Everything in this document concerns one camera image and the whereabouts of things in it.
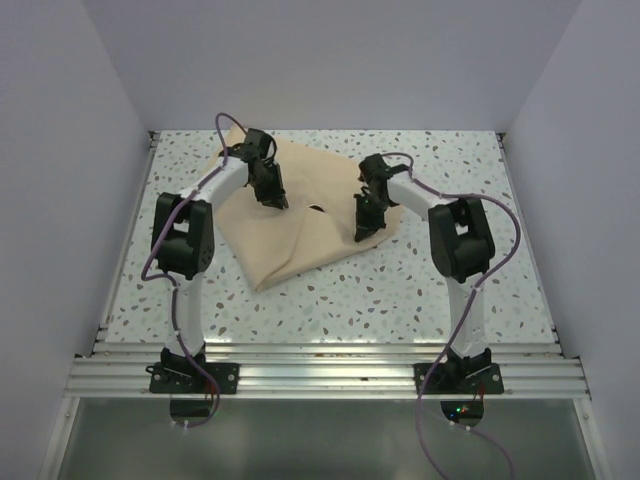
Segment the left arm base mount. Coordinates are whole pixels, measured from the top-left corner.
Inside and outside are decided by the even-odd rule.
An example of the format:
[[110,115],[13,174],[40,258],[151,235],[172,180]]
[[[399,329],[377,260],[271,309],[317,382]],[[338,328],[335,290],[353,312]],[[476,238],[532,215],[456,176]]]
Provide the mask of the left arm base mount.
[[151,376],[149,391],[154,394],[233,395],[237,392],[240,365],[229,362],[207,362],[203,351],[193,357],[174,354],[164,348],[160,360],[148,365]]

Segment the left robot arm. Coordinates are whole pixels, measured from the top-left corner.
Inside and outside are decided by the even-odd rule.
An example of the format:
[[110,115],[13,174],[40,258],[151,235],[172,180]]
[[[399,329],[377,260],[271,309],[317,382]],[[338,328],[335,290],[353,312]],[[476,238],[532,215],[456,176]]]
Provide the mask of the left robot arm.
[[249,186],[257,202],[285,210],[288,201],[277,144],[266,132],[250,128],[244,139],[225,145],[213,167],[178,193],[163,193],[155,205],[151,251],[141,278],[171,283],[169,331],[161,363],[178,362],[172,379],[185,392],[201,390],[207,367],[201,299],[204,273],[214,258],[214,211],[236,191]]

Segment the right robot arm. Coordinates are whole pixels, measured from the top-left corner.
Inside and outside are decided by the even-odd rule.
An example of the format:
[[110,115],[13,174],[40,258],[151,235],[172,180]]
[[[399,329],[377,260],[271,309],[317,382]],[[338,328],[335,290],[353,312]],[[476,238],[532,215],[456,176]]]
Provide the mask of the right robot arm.
[[386,211],[405,206],[428,222],[430,253],[447,282],[451,346],[445,379],[451,389],[468,392],[491,365],[485,336],[483,288],[496,249],[482,200],[470,194],[447,194],[415,178],[410,164],[390,166],[382,154],[359,163],[361,192],[356,202],[354,240],[364,241],[386,227]]

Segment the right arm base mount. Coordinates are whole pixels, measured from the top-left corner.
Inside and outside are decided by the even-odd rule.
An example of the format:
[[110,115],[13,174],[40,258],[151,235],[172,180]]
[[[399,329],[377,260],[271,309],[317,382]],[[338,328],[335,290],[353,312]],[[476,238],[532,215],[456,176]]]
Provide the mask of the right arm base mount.
[[500,366],[490,348],[475,356],[459,357],[450,350],[438,363],[413,365],[416,392],[427,395],[501,395],[505,392]]

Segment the beige wooden board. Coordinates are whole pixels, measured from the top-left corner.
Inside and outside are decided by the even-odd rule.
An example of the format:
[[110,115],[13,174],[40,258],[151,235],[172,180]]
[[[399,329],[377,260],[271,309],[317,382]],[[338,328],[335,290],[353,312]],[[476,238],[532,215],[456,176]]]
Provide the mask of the beige wooden board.
[[339,154],[275,139],[289,207],[261,205],[254,190],[235,191],[214,211],[218,230],[256,291],[371,249],[394,236],[404,209],[385,213],[386,227],[354,240],[358,164]]

